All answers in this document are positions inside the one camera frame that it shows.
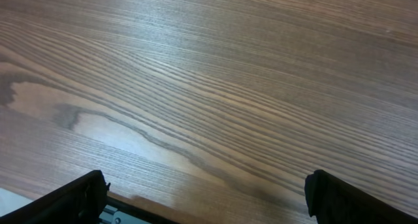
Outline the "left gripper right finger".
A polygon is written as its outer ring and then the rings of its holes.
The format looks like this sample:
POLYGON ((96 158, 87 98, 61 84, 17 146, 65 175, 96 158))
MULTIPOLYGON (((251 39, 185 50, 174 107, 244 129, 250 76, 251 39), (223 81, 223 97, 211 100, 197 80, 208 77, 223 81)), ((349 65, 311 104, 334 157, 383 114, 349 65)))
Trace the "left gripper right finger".
POLYGON ((416 217, 324 170, 306 177, 304 193, 309 216, 318 224, 417 224, 416 217))

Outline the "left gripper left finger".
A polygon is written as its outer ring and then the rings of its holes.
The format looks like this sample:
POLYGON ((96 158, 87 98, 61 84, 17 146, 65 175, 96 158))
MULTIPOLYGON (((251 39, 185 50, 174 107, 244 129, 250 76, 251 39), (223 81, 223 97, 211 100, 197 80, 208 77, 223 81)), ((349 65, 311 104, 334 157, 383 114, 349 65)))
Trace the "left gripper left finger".
POLYGON ((110 185, 100 170, 1 217, 1 224, 98 223, 110 185))

